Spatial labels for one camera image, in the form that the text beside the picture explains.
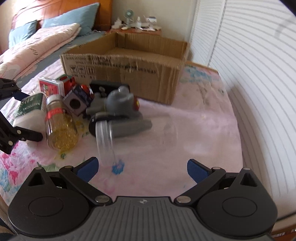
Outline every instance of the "round black hole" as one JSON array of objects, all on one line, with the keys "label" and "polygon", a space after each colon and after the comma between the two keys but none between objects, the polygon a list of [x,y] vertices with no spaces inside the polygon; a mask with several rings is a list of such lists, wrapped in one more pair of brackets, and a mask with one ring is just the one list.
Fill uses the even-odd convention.
[{"label": "round black hole", "polygon": [[77,99],[72,99],[72,100],[70,100],[69,105],[70,105],[71,108],[74,109],[74,110],[79,109],[80,106],[81,106],[80,101],[77,100]]}]

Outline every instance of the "transparent plastic jar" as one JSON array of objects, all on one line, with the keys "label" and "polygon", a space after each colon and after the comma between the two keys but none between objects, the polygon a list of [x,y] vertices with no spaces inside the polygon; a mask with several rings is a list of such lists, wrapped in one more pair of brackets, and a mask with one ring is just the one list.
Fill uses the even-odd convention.
[{"label": "transparent plastic jar", "polygon": [[67,151],[78,142],[78,132],[70,114],[59,94],[46,100],[46,139],[50,148]]},{"label": "transparent plastic jar", "polygon": [[96,123],[100,165],[112,166],[125,155],[149,154],[176,144],[177,132],[170,116]]}]

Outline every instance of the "green fan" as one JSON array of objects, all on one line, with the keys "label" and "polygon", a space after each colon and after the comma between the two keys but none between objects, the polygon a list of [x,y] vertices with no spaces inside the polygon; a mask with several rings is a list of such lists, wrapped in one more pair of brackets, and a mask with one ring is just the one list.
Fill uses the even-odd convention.
[{"label": "green fan", "polygon": [[129,9],[126,11],[126,13],[124,14],[124,17],[126,18],[126,25],[128,27],[131,26],[131,23],[133,22],[133,10]]}]

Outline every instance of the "closet door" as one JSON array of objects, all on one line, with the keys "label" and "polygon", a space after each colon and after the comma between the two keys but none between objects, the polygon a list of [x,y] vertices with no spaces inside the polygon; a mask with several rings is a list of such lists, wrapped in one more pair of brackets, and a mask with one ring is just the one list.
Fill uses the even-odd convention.
[{"label": "closet door", "polygon": [[207,65],[225,0],[198,0],[191,32],[192,61]]},{"label": "closet door", "polygon": [[245,165],[277,205],[290,197],[281,216],[296,210],[296,18],[279,0],[225,5],[209,66],[232,101]]}]

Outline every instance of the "beige wall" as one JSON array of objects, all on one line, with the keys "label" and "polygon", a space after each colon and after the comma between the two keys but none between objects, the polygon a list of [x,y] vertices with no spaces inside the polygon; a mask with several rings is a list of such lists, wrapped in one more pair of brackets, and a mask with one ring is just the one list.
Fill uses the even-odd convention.
[{"label": "beige wall", "polygon": [[14,15],[14,4],[17,0],[7,0],[0,6],[0,50],[8,49],[8,34],[11,19]]},{"label": "beige wall", "polygon": [[197,0],[113,0],[113,17],[125,20],[124,13],[132,9],[137,16],[155,16],[163,28],[163,36],[177,40],[189,40]]}]

